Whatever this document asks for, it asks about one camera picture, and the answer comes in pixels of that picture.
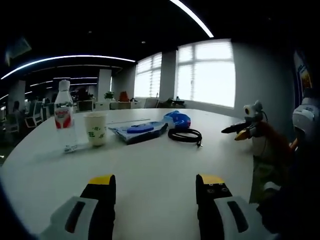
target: round table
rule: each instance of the round table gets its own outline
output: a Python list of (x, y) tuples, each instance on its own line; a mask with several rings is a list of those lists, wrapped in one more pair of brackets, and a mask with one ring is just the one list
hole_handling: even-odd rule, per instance
[[(110, 110), (107, 123), (117, 127), (160, 121), (171, 111)], [(235, 134), (221, 133), (239, 122), (237, 118), (195, 109), (179, 111), (190, 116), (191, 128), (201, 132), (203, 147), (173, 141), (167, 134), (125, 145), (107, 130), (107, 144), (92, 149), (86, 147), (85, 113), (77, 113), (74, 120), (81, 149), (65, 154), (54, 118), (39, 125), (15, 147), (1, 169), (4, 190), (25, 227), (41, 233), (51, 214), (70, 197), (80, 196), (91, 178), (115, 174), (113, 239), (200, 239), (196, 175), (218, 175), (234, 196), (249, 201), (252, 141), (234, 141)]]

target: plastic bottle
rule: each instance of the plastic bottle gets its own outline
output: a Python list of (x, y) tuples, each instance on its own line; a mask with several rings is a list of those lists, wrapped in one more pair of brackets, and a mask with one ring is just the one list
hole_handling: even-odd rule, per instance
[(77, 136), (74, 120), (73, 100), (69, 92), (70, 82), (59, 82), (59, 93), (54, 102), (54, 120), (59, 141), (65, 153), (77, 149)]

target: desk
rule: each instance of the desk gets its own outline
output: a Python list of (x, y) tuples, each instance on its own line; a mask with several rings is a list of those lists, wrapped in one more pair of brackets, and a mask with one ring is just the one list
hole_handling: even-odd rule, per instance
[[(171, 111), (113, 110), (107, 112), (107, 122), (157, 121)], [(167, 134), (124, 145), (108, 130), (104, 147), (62, 154), (54, 118), (49, 118), (17, 145), (1, 168), (4, 190), (18, 217), (31, 233), (40, 233), (51, 214), (71, 196), (79, 196), (89, 179), (112, 173), (117, 188), (113, 239), (200, 239), (196, 174), (219, 175), (233, 195), (249, 201), (252, 141), (234, 141), (234, 134), (221, 133), (239, 119), (195, 109), (180, 111), (202, 133), (202, 148), (172, 141)], [(83, 115), (74, 117), (80, 145), (88, 143)]]

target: paper cup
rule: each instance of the paper cup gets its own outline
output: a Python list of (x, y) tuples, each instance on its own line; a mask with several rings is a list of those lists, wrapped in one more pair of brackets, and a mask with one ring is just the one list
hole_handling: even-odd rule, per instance
[(106, 114), (90, 112), (84, 116), (84, 124), (89, 143), (92, 146), (101, 146), (106, 143), (107, 127)]

